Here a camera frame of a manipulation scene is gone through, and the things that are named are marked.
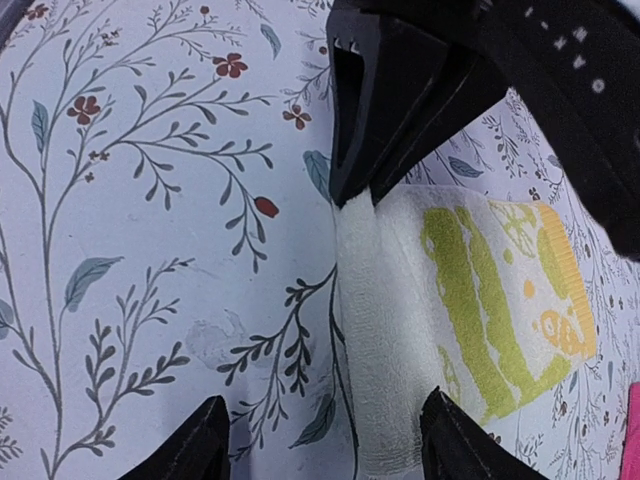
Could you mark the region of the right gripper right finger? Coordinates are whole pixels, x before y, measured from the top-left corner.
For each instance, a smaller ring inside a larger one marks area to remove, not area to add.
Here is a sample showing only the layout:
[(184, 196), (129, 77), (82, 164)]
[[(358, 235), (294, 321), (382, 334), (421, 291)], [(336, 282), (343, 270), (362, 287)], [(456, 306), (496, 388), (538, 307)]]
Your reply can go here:
[(543, 476), (504, 450), (440, 389), (420, 415), (426, 480), (532, 480)]

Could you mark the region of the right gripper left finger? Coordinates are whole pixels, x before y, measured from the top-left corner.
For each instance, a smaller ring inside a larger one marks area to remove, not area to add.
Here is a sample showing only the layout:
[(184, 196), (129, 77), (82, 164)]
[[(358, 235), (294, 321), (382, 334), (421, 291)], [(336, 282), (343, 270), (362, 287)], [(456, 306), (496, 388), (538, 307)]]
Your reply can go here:
[(229, 480), (230, 420), (224, 398), (207, 398), (147, 459), (121, 480)]

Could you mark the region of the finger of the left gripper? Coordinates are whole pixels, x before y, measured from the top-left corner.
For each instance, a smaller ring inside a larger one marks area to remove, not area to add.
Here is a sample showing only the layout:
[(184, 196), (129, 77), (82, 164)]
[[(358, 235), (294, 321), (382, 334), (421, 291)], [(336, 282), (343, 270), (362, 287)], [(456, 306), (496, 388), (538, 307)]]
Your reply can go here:
[(367, 3), (337, 1), (327, 43), (334, 82), (329, 191), (342, 207), (370, 184), (427, 106), (450, 42)]

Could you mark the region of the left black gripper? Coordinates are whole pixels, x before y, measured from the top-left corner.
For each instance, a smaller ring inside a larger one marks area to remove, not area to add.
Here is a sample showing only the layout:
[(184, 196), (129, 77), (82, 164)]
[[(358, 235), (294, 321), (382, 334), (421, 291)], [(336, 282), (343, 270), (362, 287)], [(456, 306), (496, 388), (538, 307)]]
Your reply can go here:
[(478, 22), (492, 61), (462, 47), (449, 54), (371, 180), (372, 203), (501, 100), (505, 76), (615, 252), (638, 259), (638, 13), (621, 1), (492, 2)]

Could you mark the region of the green yellow patterned towel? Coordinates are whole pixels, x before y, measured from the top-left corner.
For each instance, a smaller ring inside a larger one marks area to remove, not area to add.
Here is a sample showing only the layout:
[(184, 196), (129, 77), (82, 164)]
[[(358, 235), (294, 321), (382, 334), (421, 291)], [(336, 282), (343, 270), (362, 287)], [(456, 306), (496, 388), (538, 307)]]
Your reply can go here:
[(454, 186), (363, 192), (334, 212), (342, 331), (370, 476), (420, 461), (419, 413), (441, 389), (486, 425), (597, 350), (560, 216)]

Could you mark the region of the pink towel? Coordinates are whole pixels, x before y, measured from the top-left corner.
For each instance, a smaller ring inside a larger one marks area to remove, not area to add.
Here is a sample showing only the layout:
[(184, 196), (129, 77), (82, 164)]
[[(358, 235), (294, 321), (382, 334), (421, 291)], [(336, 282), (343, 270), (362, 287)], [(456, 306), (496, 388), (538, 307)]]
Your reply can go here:
[(640, 479), (640, 383), (630, 386), (620, 480)]

